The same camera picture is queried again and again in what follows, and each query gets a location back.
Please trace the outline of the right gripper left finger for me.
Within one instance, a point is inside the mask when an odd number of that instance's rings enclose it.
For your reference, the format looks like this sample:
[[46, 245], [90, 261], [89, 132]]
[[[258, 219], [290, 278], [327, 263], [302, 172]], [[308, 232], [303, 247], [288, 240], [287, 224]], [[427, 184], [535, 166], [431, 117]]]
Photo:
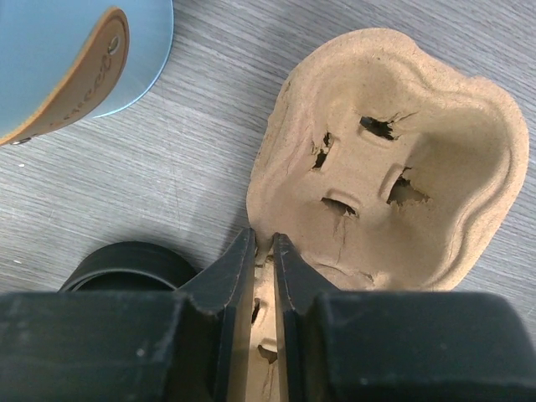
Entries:
[[179, 346], [181, 401], [243, 401], [250, 350], [255, 232], [243, 229], [188, 296]]

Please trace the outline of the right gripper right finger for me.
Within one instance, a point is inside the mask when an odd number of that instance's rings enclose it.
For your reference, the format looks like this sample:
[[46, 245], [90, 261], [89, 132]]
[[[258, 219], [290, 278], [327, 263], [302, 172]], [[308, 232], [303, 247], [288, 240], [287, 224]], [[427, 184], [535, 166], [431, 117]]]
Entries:
[[285, 234], [274, 236], [276, 334], [283, 401], [319, 401], [327, 386], [318, 296], [338, 289], [307, 264]]

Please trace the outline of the black lid stack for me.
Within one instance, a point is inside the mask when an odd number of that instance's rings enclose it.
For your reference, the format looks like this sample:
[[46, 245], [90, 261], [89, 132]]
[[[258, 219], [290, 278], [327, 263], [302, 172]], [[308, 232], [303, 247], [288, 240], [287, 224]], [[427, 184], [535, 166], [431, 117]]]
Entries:
[[175, 291], [197, 275], [179, 254], [153, 243], [125, 241], [85, 257], [61, 291]]

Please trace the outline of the cardboard cup carrier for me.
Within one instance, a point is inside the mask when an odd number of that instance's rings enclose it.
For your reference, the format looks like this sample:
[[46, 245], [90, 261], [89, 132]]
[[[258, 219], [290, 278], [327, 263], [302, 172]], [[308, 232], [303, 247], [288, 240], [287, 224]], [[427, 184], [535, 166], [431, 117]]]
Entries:
[[250, 175], [254, 300], [245, 397], [280, 398], [273, 236], [343, 290], [449, 291], [523, 186], [515, 100], [387, 28], [346, 33], [281, 87]]

